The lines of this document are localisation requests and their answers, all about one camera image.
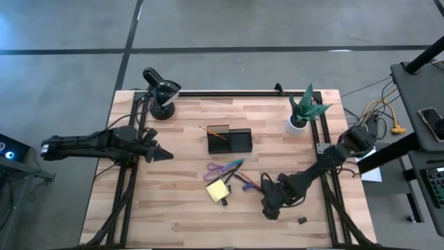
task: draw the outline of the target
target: white paper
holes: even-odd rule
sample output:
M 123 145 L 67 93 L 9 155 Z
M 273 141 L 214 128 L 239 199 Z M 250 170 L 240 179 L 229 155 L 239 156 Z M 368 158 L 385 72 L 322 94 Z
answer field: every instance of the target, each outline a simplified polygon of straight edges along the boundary
M 363 158 L 356 158 L 356 161 L 359 162 L 360 160 L 364 159 L 367 156 L 371 156 L 376 152 L 376 148 L 373 147 L 372 151 L 368 152 Z M 374 182 L 382 182 L 382 176 L 381 176 L 381 170 L 379 167 L 366 172 L 365 174 L 361 175 L 361 180 L 363 181 L 374 181 Z

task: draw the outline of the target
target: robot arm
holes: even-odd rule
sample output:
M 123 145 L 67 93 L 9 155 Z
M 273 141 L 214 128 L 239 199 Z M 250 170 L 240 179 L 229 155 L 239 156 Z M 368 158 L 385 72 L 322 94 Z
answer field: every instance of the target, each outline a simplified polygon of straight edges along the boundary
M 372 148 L 375 139 L 362 127 L 353 126 L 344 132 L 336 145 L 324 150 L 322 156 L 311 167 L 296 174 L 280 174 L 277 183 L 270 179 L 261 180 L 264 193 L 262 213 L 267 219 L 277 219 L 284 204 L 291 206 L 305 197 L 311 182 L 329 170 L 336 170 L 352 156 L 365 155 Z
M 40 155 L 45 160 L 62 160 L 68 156 L 76 156 L 109 158 L 115 163 L 130 162 L 132 153 L 144 156 L 148 163 L 173 158 L 171 153 L 153 140 L 157 135 L 156 130 L 148 130 L 142 140 L 137 140 L 136 135 L 137 131 L 132 126 L 97 131 L 86 136 L 54 135 L 42 142 Z

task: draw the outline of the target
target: computer equipment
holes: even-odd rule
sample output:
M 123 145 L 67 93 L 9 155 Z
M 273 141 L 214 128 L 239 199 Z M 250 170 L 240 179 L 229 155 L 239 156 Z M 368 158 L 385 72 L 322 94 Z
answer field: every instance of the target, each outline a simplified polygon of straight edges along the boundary
M 23 163 L 29 148 L 21 142 L 0 134 L 0 156 Z
M 424 169 L 422 177 L 436 207 L 444 208 L 444 167 Z

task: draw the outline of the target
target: small black object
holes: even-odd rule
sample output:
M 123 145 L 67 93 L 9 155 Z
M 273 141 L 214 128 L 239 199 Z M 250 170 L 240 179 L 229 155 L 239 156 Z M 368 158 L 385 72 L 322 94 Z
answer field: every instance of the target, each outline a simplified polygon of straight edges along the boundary
M 228 205 L 228 201 L 227 201 L 227 199 L 225 199 L 225 197 L 223 197 L 221 199 L 221 201 L 222 201 L 222 206 L 227 206 Z
M 371 136 L 377 137 L 377 115 L 372 115 L 366 122 L 368 131 Z
M 207 126 L 207 129 L 227 139 L 207 132 L 208 153 L 245 153 L 253 150 L 249 128 L 230 129 L 229 125 L 216 125 Z
M 415 217 L 414 216 L 407 216 L 407 221 L 410 223 L 416 223 Z
M 302 216 L 301 218 L 298 219 L 299 224 L 304 224 L 305 222 L 307 222 L 307 218 L 305 216 Z
M 284 89 L 282 89 L 282 86 L 280 85 L 280 83 L 276 83 L 275 90 L 279 91 L 279 94 L 281 97 L 285 96 Z

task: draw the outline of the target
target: potted plant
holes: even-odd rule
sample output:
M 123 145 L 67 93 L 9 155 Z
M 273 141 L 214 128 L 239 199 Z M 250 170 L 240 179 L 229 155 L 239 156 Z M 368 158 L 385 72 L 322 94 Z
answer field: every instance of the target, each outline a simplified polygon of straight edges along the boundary
M 316 119 L 317 116 L 322 115 L 330 105 L 313 105 L 311 103 L 311 96 L 313 94 L 313 85 L 310 85 L 305 90 L 299 104 L 294 101 L 293 95 L 290 94 L 290 104 L 292 113 L 289 120 L 285 123 L 285 131 L 291 135 L 299 135 L 308 126 L 310 121 Z

